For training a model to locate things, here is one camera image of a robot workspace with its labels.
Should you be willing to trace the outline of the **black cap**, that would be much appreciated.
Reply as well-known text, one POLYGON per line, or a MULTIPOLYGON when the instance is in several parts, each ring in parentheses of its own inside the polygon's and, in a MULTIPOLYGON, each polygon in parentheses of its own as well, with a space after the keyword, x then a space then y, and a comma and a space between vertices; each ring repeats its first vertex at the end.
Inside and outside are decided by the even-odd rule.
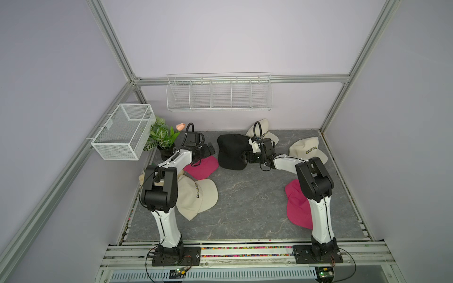
POLYGON ((218 137, 218 163, 224 169, 241 171, 247 166, 244 152, 251 151, 249 137, 241 134, 222 134, 218 137))

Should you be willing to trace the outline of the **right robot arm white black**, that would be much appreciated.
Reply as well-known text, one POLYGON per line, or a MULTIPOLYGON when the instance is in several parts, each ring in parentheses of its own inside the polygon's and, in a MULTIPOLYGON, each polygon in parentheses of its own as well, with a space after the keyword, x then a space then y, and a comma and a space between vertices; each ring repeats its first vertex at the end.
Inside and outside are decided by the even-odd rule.
POLYGON ((277 154, 274 140, 264 137, 266 123, 266 119, 256 121, 247 133, 254 159, 264 172, 274 169, 297 175, 300 190, 310 205, 311 254, 318 260, 325 258, 337 249, 330 213, 335 184, 325 167, 328 157, 319 149, 318 137, 298 140, 290 146, 289 154, 277 154))

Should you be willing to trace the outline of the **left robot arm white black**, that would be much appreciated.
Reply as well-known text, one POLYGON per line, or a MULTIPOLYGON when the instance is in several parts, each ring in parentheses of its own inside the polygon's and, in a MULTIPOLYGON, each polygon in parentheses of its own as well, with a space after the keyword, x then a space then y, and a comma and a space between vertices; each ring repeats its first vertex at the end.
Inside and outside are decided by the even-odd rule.
POLYGON ((162 163, 145 169, 139 200, 152 212, 158 226, 160 243, 153 256, 179 262, 186 256, 175 207, 181 205, 180 214, 191 220, 217 204, 218 190, 210 179, 194 181, 184 175, 187 165, 197 165, 215 153, 210 143, 205 144, 204 135, 195 131, 193 123, 186 127, 182 148, 172 149, 171 153, 162 163))

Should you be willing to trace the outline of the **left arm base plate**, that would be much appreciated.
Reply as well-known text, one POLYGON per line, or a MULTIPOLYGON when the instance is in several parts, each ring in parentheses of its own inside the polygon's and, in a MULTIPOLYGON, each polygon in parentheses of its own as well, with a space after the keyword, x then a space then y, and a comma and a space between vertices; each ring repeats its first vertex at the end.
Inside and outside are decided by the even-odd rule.
POLYGON ((201 260, 199 246, 158 247, 152 255, 152 266, 198 266, 201 260))

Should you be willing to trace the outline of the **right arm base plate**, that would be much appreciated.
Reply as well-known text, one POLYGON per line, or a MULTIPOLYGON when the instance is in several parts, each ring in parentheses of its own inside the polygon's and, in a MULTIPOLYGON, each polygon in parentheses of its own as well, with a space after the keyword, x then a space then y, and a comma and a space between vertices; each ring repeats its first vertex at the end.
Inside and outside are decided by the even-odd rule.
POLYGON ((340 264, 343 257, 337 245, 294 245, 297 264, 340 264))

